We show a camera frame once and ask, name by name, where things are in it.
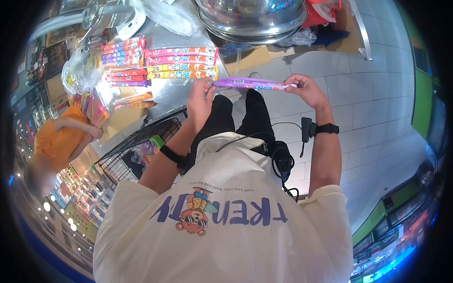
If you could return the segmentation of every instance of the tile floor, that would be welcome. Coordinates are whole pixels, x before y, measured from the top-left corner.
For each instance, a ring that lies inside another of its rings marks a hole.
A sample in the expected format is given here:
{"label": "tile floor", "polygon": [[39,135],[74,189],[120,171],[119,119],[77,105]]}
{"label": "tile floor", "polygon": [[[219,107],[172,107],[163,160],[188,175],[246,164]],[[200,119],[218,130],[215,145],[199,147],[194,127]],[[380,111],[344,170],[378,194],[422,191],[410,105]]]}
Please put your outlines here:
{"label": "tile floor", "polygon": [[[263,79],[283,81],[292,73],[314,78],[333,107],[342,148],[341,186],[355,232],[386,192],[415,174],[426,158],[425,141],[411,126],[414,103],[414,70],[410,43],[392,0],[356,0],[371,42],[373,61],[337,52],[308,52],[274,59],[246,69],[240,77],[259,72]],[[227,90],[232,100],[245,97]],[[263,91],[271,122],[314,119],[314,111],[299,97],[283,91]],[[233,111],[235,126],[244,114]],[[140,125],[118,133],[107,144],[95,142],[100,156],[119,144]],[[288,144],[296,165],[287,187],[308,192],[313,140],[299,158],[302,138],[293,125],[276,125],[277,140]]]}

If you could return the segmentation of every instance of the orange shirt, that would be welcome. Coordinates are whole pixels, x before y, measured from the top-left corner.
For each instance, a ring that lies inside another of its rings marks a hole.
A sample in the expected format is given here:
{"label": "orange shirt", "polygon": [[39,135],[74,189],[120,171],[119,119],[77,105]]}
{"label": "orange shirt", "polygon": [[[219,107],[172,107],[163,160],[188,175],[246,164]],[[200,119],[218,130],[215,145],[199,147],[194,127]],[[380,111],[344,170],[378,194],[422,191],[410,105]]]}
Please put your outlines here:
{"label": "orange shirt", "polygon": [[[78,106],[70,106],[61,116],[69,116],[88,124],[87,118]],[[52,119],[47,120],[36,133],[34,139],[34,153],[43,153],[52,159],[57,171],[68,165],[68,158],[86,133],[82,130],[63,127],[55,131]]]}

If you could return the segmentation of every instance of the black cable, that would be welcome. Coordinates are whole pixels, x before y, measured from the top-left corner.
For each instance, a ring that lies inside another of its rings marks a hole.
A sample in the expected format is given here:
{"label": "black cable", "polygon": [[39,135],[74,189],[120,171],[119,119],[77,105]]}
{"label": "black cable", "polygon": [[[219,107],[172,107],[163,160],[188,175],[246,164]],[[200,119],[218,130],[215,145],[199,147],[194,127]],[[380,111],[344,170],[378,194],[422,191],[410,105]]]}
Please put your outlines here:
{"label": "black cable", "polygon": [[[301,130],[302,134],[303,134],[303,130],[302,130],[302,127],[299,126],[298,124],[296,123],[293,123],[293,122],[279,122],[279,123],[275,123],[275,124],[272,124],[271,127],[273,127],[274,125],[277,125],[277,124],[294,124],[296,126],[299,127],[299,129]],[[250,138],[254,135],[257,135],[257,134],[268,134],[270,136],[272,136],[274,139],[275,139],[275,136],[272,134],[272,133],[269,133],[269,132],[257,132],[257,133],[254,133],[254,134],[251,134],[251,135],[248,135],[248,136],[245,136],[245,137],[242,137],[242,138],[238,138],[238,139],[235,139],[235,140],[231,140],[229,142],[227,142],[226,144],[224,144],[223,146],[221,146],[218,150],[216,150],[216,152],[219,152],[221,149],[223,149],[224,147],[226,147],[227,145],[229,144],[232,144],[234,142],[237,142],[237,141],[240,141],[241,139],[245,139],[245,138]],[[305,146],[305,143],[302,142],[302,151],[300,152],[300,156],[299,158],[302,158],[302,156],[304,155],[304,146]],[[280,150],[280,149],[284,149],[289,157],[290,157],[290,160],[289,160],[289,171],[291,171],[291,169],[294,167],[295,165],[295,161],[294,161],[294,158],[293,156],[291,156],[291,152],[289,152],[289,150],[286,148],[286,147],[283,147],[283,146],[279,146],[277,147],[276,149],[274,149],[273,153],[272,153],[272,156],[270,157],[271,159],[271,163],[272,163],[272,170],[274,171],[274,173],[276,174],[276,176],[278,178],[280,178],[282,180],[282,187],[283,187],[283,190],[285,191],[285,193],[287,193],[290,197],[293,197],[293,194],[291,193],[292,190],[296,190],[297,192],[297,195],[296,195],[296,202],[299,200],[299,190],[297,188],[292,188],[292,189],[287,189],[286,186],[284,185],[284,178],[277,173],[277,170],[275,169],[275,166],[274,166],[274,163],[275,163],[275,153]]]}

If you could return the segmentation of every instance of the person in orange shirt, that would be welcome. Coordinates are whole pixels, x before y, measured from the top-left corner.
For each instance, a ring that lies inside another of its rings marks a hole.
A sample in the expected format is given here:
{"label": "person in orange shirt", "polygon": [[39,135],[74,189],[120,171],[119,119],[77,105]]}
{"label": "person in orange shirt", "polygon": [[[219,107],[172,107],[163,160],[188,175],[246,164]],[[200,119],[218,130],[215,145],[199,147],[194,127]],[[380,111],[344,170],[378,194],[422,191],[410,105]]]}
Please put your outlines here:
{"label": "person in orange shirt", "polygon": [[88,124],[77,106],[69,107],[59,118],[49,119],[34,139],[34,156],[25,166],[24,182],[36,197],[44,197],[55,186],[57,172],[80,155],[102,130]]}

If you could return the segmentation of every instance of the lid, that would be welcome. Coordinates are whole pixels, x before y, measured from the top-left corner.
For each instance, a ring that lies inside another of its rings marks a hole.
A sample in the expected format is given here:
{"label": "lid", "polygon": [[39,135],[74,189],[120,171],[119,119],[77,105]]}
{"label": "lid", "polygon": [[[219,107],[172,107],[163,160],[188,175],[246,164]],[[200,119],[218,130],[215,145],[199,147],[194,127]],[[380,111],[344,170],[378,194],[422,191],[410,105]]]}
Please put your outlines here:
{"label": "lid", "polygon": [[99,4],[97,0],[90,0],[88,2],[87,7],[82,11],[82,27],[84,29],[89,29],[95,24],[99,17]]}

